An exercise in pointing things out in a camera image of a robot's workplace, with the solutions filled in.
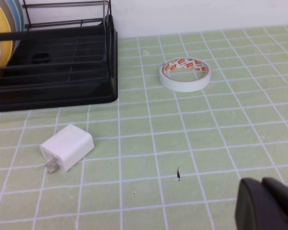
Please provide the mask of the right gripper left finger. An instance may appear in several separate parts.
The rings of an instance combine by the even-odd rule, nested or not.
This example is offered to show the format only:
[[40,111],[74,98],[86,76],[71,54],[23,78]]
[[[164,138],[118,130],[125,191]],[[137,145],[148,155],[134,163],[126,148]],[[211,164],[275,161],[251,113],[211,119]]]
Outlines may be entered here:
[[240,181],[235,221],[239,230],[284,230],[288,217],[271,193],[257,180],[243,178]]

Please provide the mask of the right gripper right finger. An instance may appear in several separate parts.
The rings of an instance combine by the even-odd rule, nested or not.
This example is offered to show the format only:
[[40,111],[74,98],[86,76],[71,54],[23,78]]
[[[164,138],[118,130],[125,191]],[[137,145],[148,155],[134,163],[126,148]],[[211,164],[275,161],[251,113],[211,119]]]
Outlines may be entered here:
[[288,217],[288,186],[272,177],[264,177],[263,185]]

